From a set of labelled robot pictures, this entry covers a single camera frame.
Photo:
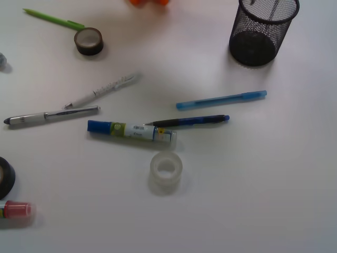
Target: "brown tape roll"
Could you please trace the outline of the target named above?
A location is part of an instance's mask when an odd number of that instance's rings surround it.
[[[0,157],[0,199],[6,197],[15,182],[15,171],[11,165]]]
[[[103,38],[99,30],[84,28],[75,34],[74,41],[77,50],[84,55],[95,55],[103,49]]]

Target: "blue pen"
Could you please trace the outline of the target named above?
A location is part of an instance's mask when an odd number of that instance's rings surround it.
[[[200,107],[218,105],[218,104],[223,104],[223,103],[233,103],[237,101],[261,99],[261,98],[264,98],[266,95],[267,95],[267,91],[254,91],[254,92],[241,93],[238,95],[222,96],[222,97],[213,98],[213,99],[204,99],[204,100],[177,103],[176,107],[178,110],[200,108]]]
[[[194,124],[207,124],[207,123],[220,123],[229,120],[228,115],[215,115],[205,117],[195,117],[186,119],[162,120],[147,123],[145,125],[153,125],[159,128],[177,127],[179,125],[194,125]]]

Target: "pen tip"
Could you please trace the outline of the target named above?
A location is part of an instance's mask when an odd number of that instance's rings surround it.
[[[4,120],[4,123],[7,124],[7,125],[10,125],[10,124],[11,124],[11,123],[9,122],[10,120],[11,120],[10,118],[5,119],[5,120]]]

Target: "black mesh cup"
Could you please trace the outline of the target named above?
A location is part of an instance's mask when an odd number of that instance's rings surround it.
[[[239,0],[230,38],[233,57],[248,66],[273,60],[299,9],[298,0]]]

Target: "red cap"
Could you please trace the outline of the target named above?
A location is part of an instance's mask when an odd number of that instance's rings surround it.
[[[5,217],[7,219],[26,218],[33,214],[31,203],[7,201],[5,204]]]

